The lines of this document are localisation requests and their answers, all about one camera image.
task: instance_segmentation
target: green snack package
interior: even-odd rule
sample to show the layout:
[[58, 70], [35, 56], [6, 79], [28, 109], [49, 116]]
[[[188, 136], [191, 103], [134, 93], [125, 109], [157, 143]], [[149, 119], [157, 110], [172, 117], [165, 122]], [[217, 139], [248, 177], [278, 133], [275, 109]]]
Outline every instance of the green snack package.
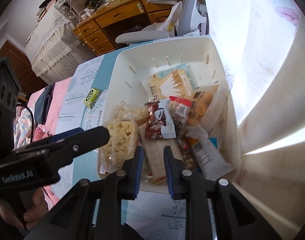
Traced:
[[99, 96], [100, 90], [96, 88], [91, 88], [88, 96], [84, 99], [84, 103], [87, 107], [91, 108], [92, 104], [95, 102], [96, 98]]

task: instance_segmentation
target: black cable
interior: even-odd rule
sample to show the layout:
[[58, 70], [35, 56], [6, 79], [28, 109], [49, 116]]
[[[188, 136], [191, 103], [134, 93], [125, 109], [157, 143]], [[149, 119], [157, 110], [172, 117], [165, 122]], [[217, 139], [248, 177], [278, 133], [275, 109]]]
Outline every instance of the black cable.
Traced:
[[31, 127], [31, 136], [30, 136], [30, 143], [32, 143], [32, 137], [33, 137], [33, 129], [34, 129], [34, 119], [33, 119], [33, 114], [32, 114], [32, 111], [27, 107], [27, 106], [25, 106], [25, 105], [23, 105], [23, 104], [18, 104], [17, 103], [17, 106], [22, 106], [22, 107], [24, 107], [24, 108], [26, 108], [28, 111], [29, 111], [29, 113], [30, 113], [30, 115], [31, 115], [31, 122], [32, 122], [32, 127]]

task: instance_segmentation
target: human hand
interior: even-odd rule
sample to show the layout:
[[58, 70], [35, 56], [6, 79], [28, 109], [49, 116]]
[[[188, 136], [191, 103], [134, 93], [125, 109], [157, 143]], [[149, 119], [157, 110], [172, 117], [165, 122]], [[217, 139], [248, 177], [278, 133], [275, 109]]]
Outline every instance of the human hand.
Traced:
[[[37, 189], [33, 194], [32, 203], [34, 206], [23, 215], [24, 220], [27, 222], [26, 227], [28, 230], [32, 230], [34, 226], [48, 213], [48, 204], [45, 200], [42, 187]], [[3, 205], [1, 200], [0, 216], [7, 224], [16, 228], [24, 229], [20, 220]]]

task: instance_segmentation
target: white curtain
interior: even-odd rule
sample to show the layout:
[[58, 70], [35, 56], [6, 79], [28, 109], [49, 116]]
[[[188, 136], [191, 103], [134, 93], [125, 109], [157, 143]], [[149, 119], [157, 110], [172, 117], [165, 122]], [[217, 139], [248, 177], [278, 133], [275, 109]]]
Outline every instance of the white curtain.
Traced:
[[293, 239], [305, 223], [305, 16], [293, 0], [206, 5], [209, 32], [234, 81], [236, 186]]

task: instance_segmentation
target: teal stripe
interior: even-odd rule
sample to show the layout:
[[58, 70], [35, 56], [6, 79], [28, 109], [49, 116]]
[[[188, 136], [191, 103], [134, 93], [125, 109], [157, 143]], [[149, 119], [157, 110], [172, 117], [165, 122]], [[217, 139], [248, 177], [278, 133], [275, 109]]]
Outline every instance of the teal stripe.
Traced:
[[[96, 73], [96, 77], [94, 78], [93, 84], [91, 87], [100, 89], [101, 91], [107, 90], [110, 84], [111, 75], [113, 68], [115, 66], [116, 59], [118, 55], [123, 52], [124, 50], [131, 49], [137, 46], [142, 46], [146, 44], [150, 44], [152, 41], [140, 43], [140, 44], [133, 44], [129, 47], [122, 48], [115, 50], [113, 52], [105, 54], [103, 57], [103, 60], [100, 64], [100, 67], [98, 68], [98, 71]], [[83, 112], [83, 117], [80, 122], [80, 127], [82, 126], [83, 119], [86, 114], [86, 106]], [[83, 154], [77, 158], [74, 159], [74, 168], [73, 168], [73, 177], [72, 177], [72, 184], [75, 185], [79, 180], [81, 179], [89, 179], [90, 181], [96, 181], [98, 180], [96, 167], [97, 167], [97, 157], [98, 153], [97, 151], [91, 151], [86, 154]], [[127, 218], [127, 206], [128, 201], [122, 200], [121, 202], [121, 224], [124, 224], [126, 222]], [[97, 219], [98, 214], [98, 207], [99, 202], [96, 203], [96, 208], [94, 212], [94, 218], [93, 222], [95, 224], [95, 221]]]

